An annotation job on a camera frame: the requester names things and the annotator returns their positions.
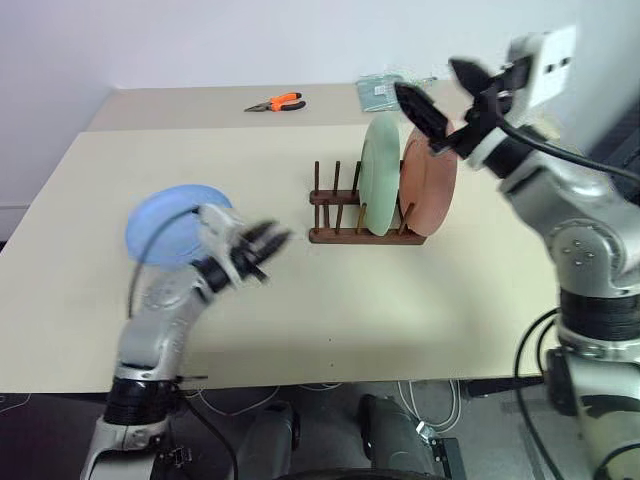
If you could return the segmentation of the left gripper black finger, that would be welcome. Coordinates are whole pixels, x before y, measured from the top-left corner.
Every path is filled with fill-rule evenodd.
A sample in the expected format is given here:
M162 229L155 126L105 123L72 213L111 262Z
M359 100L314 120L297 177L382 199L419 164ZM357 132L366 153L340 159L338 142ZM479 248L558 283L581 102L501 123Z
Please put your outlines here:
M251 225L245 231L246 241L272 241L283 235L280 224L275 220L264 220Z
M267 261L280 252L289 241L292 232L282 230L269 233L257 248L257 260Z

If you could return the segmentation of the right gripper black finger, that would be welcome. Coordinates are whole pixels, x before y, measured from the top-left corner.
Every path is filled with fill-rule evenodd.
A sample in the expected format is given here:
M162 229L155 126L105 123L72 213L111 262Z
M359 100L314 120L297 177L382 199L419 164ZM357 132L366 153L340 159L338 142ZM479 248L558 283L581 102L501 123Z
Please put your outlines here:
M449 139L448 118L434 106L433 100L422 89L410 83L395 82L394 91L401 111L428 139L435 153L453 148Z
M485 103L496 102L495 78L475 61L453 57L449 59L451 67L460 86L474 100Z

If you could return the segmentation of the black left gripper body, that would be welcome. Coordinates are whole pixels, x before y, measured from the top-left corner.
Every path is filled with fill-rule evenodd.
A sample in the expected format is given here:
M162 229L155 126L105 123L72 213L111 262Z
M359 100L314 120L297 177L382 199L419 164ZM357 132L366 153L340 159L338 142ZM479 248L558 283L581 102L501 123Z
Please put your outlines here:
M267 235L240 236L231 250L232 264L236 268L240 279L245 281L250 277L260 283L268 281L268 275L262 270L270 254L267 249Z

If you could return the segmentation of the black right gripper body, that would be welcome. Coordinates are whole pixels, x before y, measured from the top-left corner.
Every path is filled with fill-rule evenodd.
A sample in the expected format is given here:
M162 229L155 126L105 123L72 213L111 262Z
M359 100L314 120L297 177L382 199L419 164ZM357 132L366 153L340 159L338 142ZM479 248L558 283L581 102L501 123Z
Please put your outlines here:
M506 121L515 100L513 95L529 83L531 56L513 61L499 74L492 75L495 80L496 102L485 103L473 99L472 107L465 114L466 125L449 134L453 150L462 158L468 158L481 141Z

